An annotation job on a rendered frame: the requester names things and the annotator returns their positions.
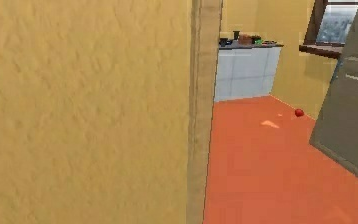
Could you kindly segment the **white kitchen counter cabinet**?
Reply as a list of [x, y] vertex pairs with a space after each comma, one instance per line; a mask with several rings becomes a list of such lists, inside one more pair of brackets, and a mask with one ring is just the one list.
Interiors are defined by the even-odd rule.
[[220, 46], [214, 101], [269, 95], [281, 50], [281, 44]]

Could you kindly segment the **grey fridge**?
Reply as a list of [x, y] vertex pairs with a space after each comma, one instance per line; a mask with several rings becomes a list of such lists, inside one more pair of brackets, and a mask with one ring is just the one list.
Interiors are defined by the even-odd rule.
[[310, 144], [358, 177], [358, 10]]

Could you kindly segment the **dark framed window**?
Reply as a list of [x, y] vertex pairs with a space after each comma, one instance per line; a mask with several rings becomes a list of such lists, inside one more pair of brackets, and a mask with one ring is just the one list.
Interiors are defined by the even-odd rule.
[[358, 0], [314, 0], [299, 50], [338, 59], [358, 10]]

